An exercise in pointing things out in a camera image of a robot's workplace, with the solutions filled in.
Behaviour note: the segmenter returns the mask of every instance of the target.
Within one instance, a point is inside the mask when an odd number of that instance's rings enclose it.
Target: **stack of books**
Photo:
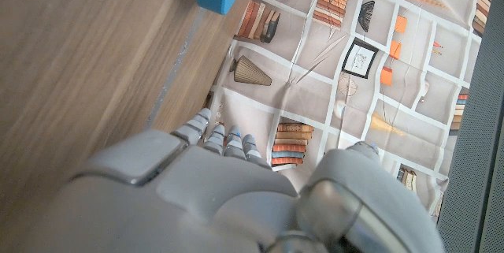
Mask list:
[[[474,28],[474,33],[479,36],[483,36],[485,31],[490,4],[491,0],[478,0],[476,3],[476,13],[472,20],[472,28]]]
[[[313,127],[301,123],[280,123],[276,129],[275,144],[271,153],[272,166],[302,164]]]
[[[345,17],[348,0],[317,0],[313,19],[339,30]]]
[[[458,136],[458,130],[460,129],[460,123],[462,122],[462,115],[464,114],[465,103],[469,95],[463,91],[458,95],[457,105],[455,106],[454,119],[450,126],[450,136]]]
[[[397,180],[403,183],[408,190],[417,192],[417,174],[414,171],[401,168]]]
[[[275,36],[279,20],[279,12],[270,9],[264,3],[250,0],[237,36],[270,43]]]

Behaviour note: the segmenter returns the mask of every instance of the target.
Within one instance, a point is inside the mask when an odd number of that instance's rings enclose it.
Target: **picture frame print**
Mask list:
[[[346,53],[345,61],[343,62],[343,71],[350,75],[367,79],[377,53],[377,48],[354,40],[348,53]]]

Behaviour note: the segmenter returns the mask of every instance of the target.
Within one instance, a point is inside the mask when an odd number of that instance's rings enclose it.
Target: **gray panel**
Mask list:
[[[502,123],[504,0],[492,1],[439,216],[439,233],[449,252],[478,250]],[[493,238],[504,240],[501,230]]]
[[[495,159],[480,252],[504,252],[504,125]]]

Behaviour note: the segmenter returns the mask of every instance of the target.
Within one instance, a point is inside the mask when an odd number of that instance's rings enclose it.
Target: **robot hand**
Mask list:
[[[59,191],[23,251],[442,252],[418,198],[376,149],[329,151],[297,193],[252,135],[204,109],[94,155]]]

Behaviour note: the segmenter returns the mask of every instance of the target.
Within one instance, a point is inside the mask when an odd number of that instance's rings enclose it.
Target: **wooden surface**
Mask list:
[[[247,3],[204,12],[153,128],[172,131],[201,108]],[[0,0],[0,251],[76,165],[143,130],[199,10],[195,0]]]

